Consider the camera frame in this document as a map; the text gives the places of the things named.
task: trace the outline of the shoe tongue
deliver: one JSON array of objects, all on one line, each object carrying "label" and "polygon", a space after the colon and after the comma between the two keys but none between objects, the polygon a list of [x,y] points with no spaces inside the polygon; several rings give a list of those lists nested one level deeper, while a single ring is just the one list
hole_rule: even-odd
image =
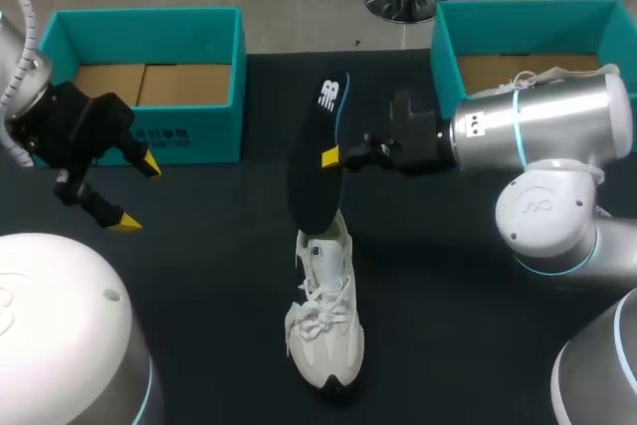
[{"label": "shoe tongue", "polygon": [[318,285],[328,292],[338,291],[344,264],[342,246],[334,240],[310,239],[308,250]]}]

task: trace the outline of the white sneaker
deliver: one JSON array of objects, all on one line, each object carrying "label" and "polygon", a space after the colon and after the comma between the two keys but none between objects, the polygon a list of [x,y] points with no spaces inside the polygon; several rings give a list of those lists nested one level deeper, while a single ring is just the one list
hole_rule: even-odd
[{"label": "white sneaker", "polygon": [[559,82],[566,79],[582,79],[587,77],[594,77],[597,75],[619,75],[619,67],[614,64],[604,65],[599,70],[590,72],[572,72],[569,70],[561,69],[560,67],[553,67],[546,72],[536,74],[525,70],[516,75],[508,84],[500,85],[496,89],[484,90],[477,92],[469,96],[470,99],[482,99],[484,97],[492,97],[493,95],[507,94],[513,90],[525,90],[535,85],[552,84],[553,82]]},{"label": "white sneaker", "polygon": [[302,306],[286,315],[288,354],[311,385],[339,391],[358,375],[364,334],[356,311],[351,237],[340,211],[320,236],[299,232],[297,268],[303,267]]}]

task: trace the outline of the open box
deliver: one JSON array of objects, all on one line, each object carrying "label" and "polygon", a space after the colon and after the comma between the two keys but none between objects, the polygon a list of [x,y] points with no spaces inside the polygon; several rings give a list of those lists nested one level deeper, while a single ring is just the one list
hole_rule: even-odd
[{"label": "open box", "polygon": [[[237,162],[247,56],[241,11],[167,8],[60,11],[40,50],[52,82],[118,94],[133,134],[159,164]],[[110,150],[99,164],[124,164]]]},{"label": "open box", "polygon": [[469,95],[507,84],[521,71],[597,70],[605,64],[619,67],[637,110],[637,28],[619,0],[438,5],[431,68],[445,118]]}]

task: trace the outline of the black tablecloth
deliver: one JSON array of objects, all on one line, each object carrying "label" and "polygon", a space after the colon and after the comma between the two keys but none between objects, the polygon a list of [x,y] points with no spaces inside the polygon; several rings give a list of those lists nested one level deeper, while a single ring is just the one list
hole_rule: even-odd
[{"label": "black tablecloth", "polygon": [[[101,231],[52,195],[55,172],[0,160],[0,234],[42,231],[104,255],[124,280],[163,382],[169,424],[552,424],[549,379],[561,347],[618,299],[557,291],[520,271],[494,209],[511,179],[460,174],[347,175],[365,361],[353,399],[313,394],[286,358],[295,235],[285,157],[316,81],[349,70],[347,138],[382,128],[400,85],[435,106],[427,51],[251,56],[244,159],[91,172],[143,223]],[[637,161],[607,169],[600,204],[637,215]]]}]

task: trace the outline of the cable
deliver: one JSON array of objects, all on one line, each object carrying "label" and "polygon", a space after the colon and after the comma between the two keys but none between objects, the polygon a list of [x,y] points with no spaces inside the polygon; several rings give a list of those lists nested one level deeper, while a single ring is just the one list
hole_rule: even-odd
[{"label": "cable", "polygon": [[30,0],[18,0],[25,20],[25,43],[20,61],[16,67],[13,78],[0,98],[0,144],[16,160],[20,166],[33,166],[31,155],[16,144],[9,131],[7,131],[6,115],[11,99],[17,94],[27,72],[32,68],[36,58],[36,14]]}]

